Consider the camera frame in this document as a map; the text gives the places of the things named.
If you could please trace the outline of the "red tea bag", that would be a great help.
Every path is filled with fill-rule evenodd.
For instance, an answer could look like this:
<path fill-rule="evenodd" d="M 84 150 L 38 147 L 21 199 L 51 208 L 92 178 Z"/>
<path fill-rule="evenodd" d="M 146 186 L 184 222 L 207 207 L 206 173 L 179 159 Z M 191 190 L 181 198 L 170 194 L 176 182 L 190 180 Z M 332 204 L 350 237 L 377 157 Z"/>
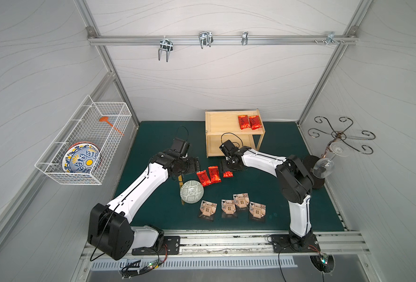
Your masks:
<path fill-rule="evenodd" d="M 232 173 L 231 171 L 226 171 L 226 172 L 223 172 L 223 177 L 224 177 L 224 178 L 230 178 L 230 177 L 233 177 L 233 173 Z"/>
<path fill-rule="evenodd" d="M 238 116 L 239 126 L 241 130 L 245 130 L 247 128 L 251 128 L 249 117 L 247 115 L 239 115 Z"/>
<path fill-rule="evenodd" d="M 217 166 L 209 167 L 209 176 L 211 184 L 220 183 L 222 181 L 219 173 L 219 168 Z"/>
<path fill-rule="evenodd" d="M 252 130 L 258 130 L 263 127 L 259 115 L 249 116 L 249 123 Z"/>
<path fill-rule="evenodd" d="M 205 170 L 197 172 L 196 175 L 203 187 L 207 187 L 212 184 L 210 177 Z"/>

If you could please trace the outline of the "floral tea bag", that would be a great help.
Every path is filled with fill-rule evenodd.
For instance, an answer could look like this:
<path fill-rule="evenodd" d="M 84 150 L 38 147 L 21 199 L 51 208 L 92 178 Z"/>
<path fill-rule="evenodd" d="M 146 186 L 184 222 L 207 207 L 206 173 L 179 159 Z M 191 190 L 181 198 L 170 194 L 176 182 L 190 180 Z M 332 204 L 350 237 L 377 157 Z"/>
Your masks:
<path fill-rule="evenodd" d="M 266 221 L 266 206 L 264 204 L 250 202 L 249 203 L 249 220 L 255 222 Z"/>
<path fill-rule="evenodd" d="M 222 218 L 236 218 L 236 205 L 234 200 L 222 200 L 221 201 L 221 208 L 222 208 Z"/>
<path fill-rule="evenodd" d="M 217 203 L 207 202 L 203 200 L 200 204 L 198 218 L 213 222 L 217 210 Z"/>
<path fill-rule="evenodd" d="M 247 210 L 249 208 L 250 199 L 248 193 L 233 195 L 233 201 L 237 210 Z"/>

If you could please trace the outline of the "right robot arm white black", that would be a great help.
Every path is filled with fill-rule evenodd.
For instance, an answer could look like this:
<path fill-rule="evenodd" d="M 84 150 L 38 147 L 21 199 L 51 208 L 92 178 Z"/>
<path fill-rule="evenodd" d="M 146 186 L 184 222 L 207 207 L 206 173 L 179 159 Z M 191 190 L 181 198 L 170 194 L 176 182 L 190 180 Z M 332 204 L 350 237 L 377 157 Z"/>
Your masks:
<path fill-rule="evenodd" d="M 302 248 L 313 235 L 310 221 L 311 192 L 313 177 L 301 159 L 273 156 L 259 152 L 248 146 L 241 148 L 230 140 L 220 145 L 225 156 L 224 168 L 235 172 L 243 168 L 255 168 L 276 177 L 280 190 L 288 201 L 290 212 L 289 243 L 293 249 Z"/>

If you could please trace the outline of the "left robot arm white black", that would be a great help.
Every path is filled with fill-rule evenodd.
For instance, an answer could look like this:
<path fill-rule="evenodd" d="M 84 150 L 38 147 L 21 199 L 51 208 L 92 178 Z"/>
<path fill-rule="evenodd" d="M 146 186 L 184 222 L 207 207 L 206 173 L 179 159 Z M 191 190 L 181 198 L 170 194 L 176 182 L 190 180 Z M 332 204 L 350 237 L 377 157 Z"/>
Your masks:
<path fill-rule="evenodd" d="M 87 242 L 114 260 L 130 250 L 161 251 L 164 232 L 154 226 L 132 227 L 135 215 L 152 193 L 171 176 L 188 175 L 200 168 L 197 157 L 176 157 L 163 152 L 149 161 L 144 172 L 108 204 L 96 204 L 89 216 Z"/>

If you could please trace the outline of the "wooden two-tier shelf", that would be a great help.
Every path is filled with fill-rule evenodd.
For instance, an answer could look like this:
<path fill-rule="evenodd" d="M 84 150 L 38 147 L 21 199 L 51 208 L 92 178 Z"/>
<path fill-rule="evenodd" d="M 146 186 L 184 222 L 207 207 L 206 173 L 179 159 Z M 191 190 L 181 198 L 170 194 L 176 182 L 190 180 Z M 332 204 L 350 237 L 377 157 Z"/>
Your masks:
<path fill-rule="evenodd" d="M 264 125 L 258 129 L 241 129 L 238 116 L 258 116 L 261 118 L 258 109 L 240 111 L 206 111 L 205 112 L 205 134 L 206 134 L 206 156 L 224 156 L 220 150 L 222 141 L 230 139 L 239 145 L 245 145 L 252 149 L 259 150 L 266 130 Z"/>

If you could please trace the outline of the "green patterned round bowl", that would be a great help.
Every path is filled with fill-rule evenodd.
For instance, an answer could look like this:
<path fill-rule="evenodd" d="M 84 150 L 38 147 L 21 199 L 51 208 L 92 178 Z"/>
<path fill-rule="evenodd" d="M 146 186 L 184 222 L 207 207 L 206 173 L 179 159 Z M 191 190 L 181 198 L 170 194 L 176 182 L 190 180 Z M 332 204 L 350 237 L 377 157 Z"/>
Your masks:
<path fill-rule="evenodd" d="M 204 187 L 196 180 L 190 180 L 183 184 L 180 190 L 181 200 L 185 203 L 194 204 L 202 199 Z"/>

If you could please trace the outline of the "green table mat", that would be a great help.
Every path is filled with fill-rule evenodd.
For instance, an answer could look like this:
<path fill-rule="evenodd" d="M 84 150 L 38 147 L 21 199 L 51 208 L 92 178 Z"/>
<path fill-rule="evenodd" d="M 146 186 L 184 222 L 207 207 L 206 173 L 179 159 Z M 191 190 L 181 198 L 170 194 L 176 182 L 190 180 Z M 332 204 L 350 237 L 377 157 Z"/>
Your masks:
<path fill-rule="evenodd" d="M 275 156 L 309 156 L 302 135 L 294 122 L 265 122 L 266 130 L 260 152 Z M 220 166 L 219 157 L 206 157 L 205 123 L 182 121 L 143 121 L 139 125 L 115 197 L 120 195 L 147 169 L 148 162 L 158 152 L 170 148 L 175 136 L 190 143 L 189 156 L 198 157 L 202 170 Z M 200 201 L 182 204 L 177 177 L 161 184 L 141 206 L 131 226 L 153 225 L 165 230 L 289 230 L 290 215 L 287 200 L 281 193 L 276 177 L 253 168 L 234 172 L 233 177 L 204 188 L 202 200 L 216 203 L 214 219 L 199 217 Z M 249 219 L 248 210 L 237 211 L 237 217 L 222 217 L 222 200 L 232 200 L 233 194 L 248 193 L 250 200 L 266 205 L 264 222 Z M 313 231 L 344 231 L 344 226 L 327 191 L 313 190 L 310 201 L 310 221 Z"/>

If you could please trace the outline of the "clear wine glass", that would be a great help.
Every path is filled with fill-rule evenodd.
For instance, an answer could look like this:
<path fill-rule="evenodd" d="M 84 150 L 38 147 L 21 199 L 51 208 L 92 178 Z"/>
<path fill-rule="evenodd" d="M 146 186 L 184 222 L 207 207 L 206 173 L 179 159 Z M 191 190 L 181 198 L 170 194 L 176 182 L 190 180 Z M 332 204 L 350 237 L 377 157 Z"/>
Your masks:
<path fill-rule="evenodd" d="M 343 142 L 334 141 L 329 143 L 329 145 L 326 147 L 326 151 L 323 157 L 319 159 L 312 168 L 313 175 L 318 179 L 325 179 L 327 176 L 333 173 L 333 159 L 336 156 L 347 157 L 349 154 L 350 149 Z"/>

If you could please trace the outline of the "orange spatula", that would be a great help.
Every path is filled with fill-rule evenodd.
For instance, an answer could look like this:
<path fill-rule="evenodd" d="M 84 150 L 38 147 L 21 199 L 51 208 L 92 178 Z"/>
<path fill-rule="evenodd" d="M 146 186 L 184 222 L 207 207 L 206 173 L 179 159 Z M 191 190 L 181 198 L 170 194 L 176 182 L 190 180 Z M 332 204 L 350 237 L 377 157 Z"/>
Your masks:
<path fill-rule="evenodd" d="M 105 122 L 107 123 L 112 129 L 114 129 L 115 131 L 117 131 L 117 133 L 119 133 L 120 135 L 124 135 L 124 133 L 122 133 L 118 128 L 116 128 L 112 123 L 109 122 L 109 117 L 108 116 L 102 116 L 99 119 L 100 122 Z"/>

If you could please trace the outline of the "blue yellow patterned plate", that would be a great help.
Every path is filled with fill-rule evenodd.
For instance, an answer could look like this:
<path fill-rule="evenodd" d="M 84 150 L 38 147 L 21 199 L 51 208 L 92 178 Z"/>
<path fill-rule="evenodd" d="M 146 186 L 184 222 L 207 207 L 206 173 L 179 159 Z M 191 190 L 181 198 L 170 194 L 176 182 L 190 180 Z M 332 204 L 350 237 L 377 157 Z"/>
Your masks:
<path fill-rule="evenodd" d="M 89 142 L 79 142 L 70 147 L 62 158 L 65 173 L 90 173 L 100 162 L 100 150 Z"/>

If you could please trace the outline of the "small metal hook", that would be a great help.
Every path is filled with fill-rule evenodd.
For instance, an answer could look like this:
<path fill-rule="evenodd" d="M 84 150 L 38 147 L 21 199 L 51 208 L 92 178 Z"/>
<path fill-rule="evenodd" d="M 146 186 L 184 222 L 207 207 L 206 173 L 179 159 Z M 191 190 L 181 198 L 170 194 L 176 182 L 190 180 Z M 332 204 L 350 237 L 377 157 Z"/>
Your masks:
<path fill-rule="evenodd" d="M 242 34 L 242 46 L 246 46 L 248 44 L 249 33 L 247 31 L 243 32 Z"/>

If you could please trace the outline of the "aluminium crossbar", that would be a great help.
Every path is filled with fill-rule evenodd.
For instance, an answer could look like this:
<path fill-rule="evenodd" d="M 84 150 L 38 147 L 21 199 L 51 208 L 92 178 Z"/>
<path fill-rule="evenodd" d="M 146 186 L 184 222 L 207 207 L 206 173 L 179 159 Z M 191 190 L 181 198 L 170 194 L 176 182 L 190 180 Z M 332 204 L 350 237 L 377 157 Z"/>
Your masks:
<path fill-rule="evenodd" d="M 314 40 L 321 41 L 327 35 L 249 35 L 247 46 L 272 45 L 317 45 Z M 344 45 L 354 45 L 359 38 L 356 36 L 335 35 L 336 39 L 345 41 Z M 89 38 L 92 46 L 153 46 L 158 47 L 165 36 L 99 36 Z M 197 35 L 167 36 L 176 46 L 200 46 Z M 242 46 L 242 35 L 213 35 L 213 46 Z"/>

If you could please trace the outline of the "metal double hook middle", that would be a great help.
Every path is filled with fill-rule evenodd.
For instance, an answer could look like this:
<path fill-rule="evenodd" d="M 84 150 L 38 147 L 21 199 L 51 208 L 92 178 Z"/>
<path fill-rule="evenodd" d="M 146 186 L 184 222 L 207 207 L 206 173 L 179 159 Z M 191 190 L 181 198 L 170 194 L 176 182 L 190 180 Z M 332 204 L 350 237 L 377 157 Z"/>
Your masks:
<path fill-rule="evenodd" d="M 213 43 L 213 34 L 209 31 L 200 32 L 198 35 L 200 47 L 211 47 Z"/>

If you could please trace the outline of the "metal double hook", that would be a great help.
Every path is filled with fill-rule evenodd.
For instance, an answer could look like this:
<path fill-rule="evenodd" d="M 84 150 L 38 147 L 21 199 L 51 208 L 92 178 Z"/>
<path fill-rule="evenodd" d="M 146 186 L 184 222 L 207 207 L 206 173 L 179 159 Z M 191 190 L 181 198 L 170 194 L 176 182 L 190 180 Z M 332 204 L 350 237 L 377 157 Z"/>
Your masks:
<path fill-rule="evenodd" d="M 198 35 L 200 47 L 211 47 L 213 43 L 213 34 L 209 31 L 200 32 Z"/>
<path fill-rule="evenodd" d="M 158 60 L 160 61 L 165 54 L 166 62 L 169 62 L 170 53 L 173 51 L 173 42 L 167 38 L 163 38 L 160 41 L 158 49 Z"/>

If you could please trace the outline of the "metal double hook left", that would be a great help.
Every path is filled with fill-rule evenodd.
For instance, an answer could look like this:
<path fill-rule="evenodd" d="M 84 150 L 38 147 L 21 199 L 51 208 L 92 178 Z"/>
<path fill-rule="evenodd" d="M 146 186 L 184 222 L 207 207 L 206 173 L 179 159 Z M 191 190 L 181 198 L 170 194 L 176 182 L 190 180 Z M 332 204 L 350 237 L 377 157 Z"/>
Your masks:
<path fill-rule="evenodd" d="M 170 53 L 173 51 L 173 42 L 167 38 L 163 38 L 160 41 L 158 49 L 158 60 L 160 61 L 165 54 L 166 62 L 169 62 Z"/>

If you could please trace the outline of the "black metal glass rack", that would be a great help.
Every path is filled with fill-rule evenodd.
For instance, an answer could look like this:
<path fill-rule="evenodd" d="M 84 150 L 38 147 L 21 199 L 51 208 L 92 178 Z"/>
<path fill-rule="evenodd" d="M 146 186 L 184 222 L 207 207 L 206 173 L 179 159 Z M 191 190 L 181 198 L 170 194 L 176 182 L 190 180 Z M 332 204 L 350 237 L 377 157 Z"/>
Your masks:
<path fill-rule="evenodd" d="M 313 139 L 317 139 L 321 135 L 326 135 L 326 136 L 331 137 L 331 141 L 329 143 L 334 142 L 334 141 L 339 141 L 339 142 L 343 142 L 344 144 L 346 144 L 350 149 L 350 154 L 352 152 L 357 152 L 362 155 L 372 155 L 374 153 L 373 148 L 370 147 L 369 145 L 362 145 L 361 148 L 356 148 L 355 146 L 349 144 L 350 141 L 373 141 L 376 139 L 376 135 L 369 130 L 362 130 L 360 136 L 348 135 L 347 131 L 354 125 L 354 121 L 351 118 L 346 117 L 346 116 L 339 117 L 338 121 L 346 124 L 346 127 L 344 129 L 335 129 L 330 123 L 330 121 L 328 120 L 328 118 L 324 116 L 316 116 L 314 118 L 314 121 L 317 124 L 327 123 L 330 128 L 330 131 L 328 132 L 328 131 L 321 130 L 318 128 L 310 128 L 307 132 L 308 132 L 308 135 L 312 137 Z M 326 182 L 326 178 L 318 179 L 312 173 L 312 168 L 314 167 L 315 163 L 323 157 L 325 151 L 326 151 L 326 148 L 324 149 L 324 152 L 319 157 L 310 155 L 303 159 L 304 166 L 307 168 L 310 176 L 314 180 L 314 183 L 313 183 L 314 190 L 321 189 Z"/>

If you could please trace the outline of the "metal hook right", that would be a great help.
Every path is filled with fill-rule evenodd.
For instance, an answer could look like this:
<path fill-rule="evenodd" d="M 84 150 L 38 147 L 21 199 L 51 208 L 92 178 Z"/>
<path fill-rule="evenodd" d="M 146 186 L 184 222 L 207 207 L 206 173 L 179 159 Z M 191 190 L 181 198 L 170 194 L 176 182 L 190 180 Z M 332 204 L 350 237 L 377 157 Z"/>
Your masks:
<path fill-rule="evenodd" d="M 342 44 L 345 44 L 345 41 L 342 39 L 336 39 L 335 33 L 331 32 L 326 36 L 325 39 L 321 41 L 314 40 L 314 43 L 317 45 L 328 46 L 328 45 L 342 45 Z"/>

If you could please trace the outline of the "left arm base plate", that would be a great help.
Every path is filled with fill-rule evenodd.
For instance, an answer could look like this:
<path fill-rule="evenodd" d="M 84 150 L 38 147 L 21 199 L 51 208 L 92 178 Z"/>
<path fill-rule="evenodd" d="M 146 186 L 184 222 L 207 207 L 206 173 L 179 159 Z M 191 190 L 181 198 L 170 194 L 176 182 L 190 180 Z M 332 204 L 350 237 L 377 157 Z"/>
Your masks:
<path fill-rule="evenodd" d="M 180 236 L 161 236 L 152 247 L 141 247 L 132 249 L 133 256 L 164 256 L 178 255 L 180 252 Z"/>

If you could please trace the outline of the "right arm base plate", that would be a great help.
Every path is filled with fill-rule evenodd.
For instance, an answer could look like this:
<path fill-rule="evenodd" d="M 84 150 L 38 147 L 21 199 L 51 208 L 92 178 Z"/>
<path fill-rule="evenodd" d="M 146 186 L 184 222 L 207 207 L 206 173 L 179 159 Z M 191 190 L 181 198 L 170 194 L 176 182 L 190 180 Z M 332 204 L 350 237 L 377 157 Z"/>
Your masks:
<path fill-rule="evenodd" d="M 275 253 L 319 253 L 317 237 L 312 230 L 304 237 L 298 237 L 292 231 L 289 234 L 277 234 L 267 237 Z"/>

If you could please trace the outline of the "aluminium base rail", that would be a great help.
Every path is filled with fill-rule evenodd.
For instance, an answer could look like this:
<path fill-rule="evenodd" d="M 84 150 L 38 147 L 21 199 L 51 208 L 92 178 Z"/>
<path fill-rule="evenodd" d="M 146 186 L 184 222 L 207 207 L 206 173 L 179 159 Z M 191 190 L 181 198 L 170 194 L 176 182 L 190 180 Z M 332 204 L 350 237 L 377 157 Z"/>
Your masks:
<path fill-rule="evenodd" d="M 277 230 L 167 230 L 166 235 L 180 236 L 180 252 L 170 257 L 233 257 L 277 255 L 267 241 L 270 235 L 287 234 Z M 369 255 L 359 231 L 318 231 L 313 233 L 322 253 L 328 255 Z M 283 253 L 304 256 L 318 253 Z"/>

